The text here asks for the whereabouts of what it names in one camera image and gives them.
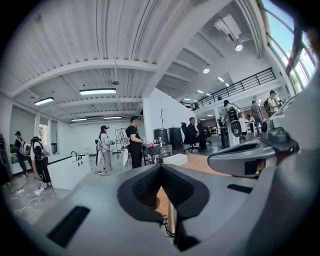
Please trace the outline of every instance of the floor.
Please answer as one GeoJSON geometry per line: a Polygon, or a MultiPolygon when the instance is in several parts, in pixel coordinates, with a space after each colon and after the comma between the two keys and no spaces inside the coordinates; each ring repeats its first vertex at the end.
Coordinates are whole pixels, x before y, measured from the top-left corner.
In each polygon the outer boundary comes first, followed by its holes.
{"type": "MultiPolygon", "coordinates": [[[[218,135],[214,134],[207,139],[211,141],[211,144],[208,144],[208,148],[206,150],[194,150],[192,153],[202,156],[209,156],[221,150],[221,139],[218,135]]],[[[253,135],[248,134],[247,139],[241,139],[240,143],[253,141],[256,139],[257,138],[255,138],[253,135]]],[[[173,151],[174,155],[179,153],[184,154],[183,148],[175,149],[173,151]]],[[[95,179],[108,178],[107,176],[105,177],[101,176],[100,174],[95,174],[96,171],[102,171],[102,166],[96,166],[95,160],[95,156],[89,158],[92,170],[81,180],[79,184],[76,185],[74,190],[83,184],[94,181],[95,179]]],[[[117,159],[117,154],[112,154],[112,167],[116,173],[125,172],[132,168],[130,159],[127,167],[123,167],[122,160],[123,159],[121,156],[119,159],[117,159]]],[[[72,191],[67,189],[55,189],[51,187],[43,191],[38,196],[35,194],[35,191],[39,189],[41,184],[38,180],[33,179],[33,173],[30,173],[29,176],[30,177],[16,176],[11,181],[10,185],[2,187],[2,192],[12,213],[33,225],[45,211],[48,211],[72,191]]]]}

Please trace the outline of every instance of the white counter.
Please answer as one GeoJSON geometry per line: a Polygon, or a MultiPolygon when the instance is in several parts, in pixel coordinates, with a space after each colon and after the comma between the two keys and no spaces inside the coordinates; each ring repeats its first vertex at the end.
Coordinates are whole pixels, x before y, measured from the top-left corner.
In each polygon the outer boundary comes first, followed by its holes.
{"type": "MultiPolygon", "coordinates": [[[[49,161],[54,162],[63,158],[51,158],[49,161]]],[[[78,159],[72,156],[48,165],[51,182],[55,188],[72,190],[91,171],[89,156],[78,157],[78,159]]]]}

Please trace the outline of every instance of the railing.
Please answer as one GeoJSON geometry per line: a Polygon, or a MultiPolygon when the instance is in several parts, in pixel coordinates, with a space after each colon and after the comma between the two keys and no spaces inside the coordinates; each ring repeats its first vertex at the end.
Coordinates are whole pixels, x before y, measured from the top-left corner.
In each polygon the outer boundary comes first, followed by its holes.
{"type": "Polygon", "coordinates": [[[198,100],[197,102],[191,104],[192,110],[198,110],[199,108],[206,107],[211,103],[221,101],[226,97],[244,92],[245,90],[249,90],[253,87],[259,86],[275,79],[276,77],[272,71],[272,67],[269,67],[266,70],[249,76],[239,82],[233,83],[229,87],[218,90],[212,93],[210,96],[198,100]]]}

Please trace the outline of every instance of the air conditioner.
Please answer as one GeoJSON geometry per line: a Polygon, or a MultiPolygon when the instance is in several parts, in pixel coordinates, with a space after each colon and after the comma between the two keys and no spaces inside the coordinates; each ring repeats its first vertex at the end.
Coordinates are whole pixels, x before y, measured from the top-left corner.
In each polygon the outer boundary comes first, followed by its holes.
{"type": "Polygon", "coordinates": [[[239,39],[241,30],[230,14],[224,18],[219,19],[214,26],[222,33],[225,34],[227,41],[236,41],[239,39]]]}

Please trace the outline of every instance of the desk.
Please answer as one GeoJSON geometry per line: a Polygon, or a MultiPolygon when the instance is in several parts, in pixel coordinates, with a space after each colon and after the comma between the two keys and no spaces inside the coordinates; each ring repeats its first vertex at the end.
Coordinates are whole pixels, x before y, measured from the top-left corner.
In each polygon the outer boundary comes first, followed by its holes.
{"type": "MultiPolygon", "coordinates": [[[[188,162],[179,165],[180,167],[191,169],[195,172],[203,172],[207,174],[212,174],[212,175],[219,175],[219,176],[228,176],[230,177],[229,174],[221,173],[214,171],[210,168],[208,165],[207,156],[204,155],[199,155],[199,154],[187,154],[186,155],[188,162]]],[[[167,215],[168,216],[168,207],[169,207],[169,200],[168,197],[163,190],[162,187],[160,187],[160,190],[158,191],[157,197],[160,199],[160,205],[156,209],[156,211],[162,215],[167,215]]]]}

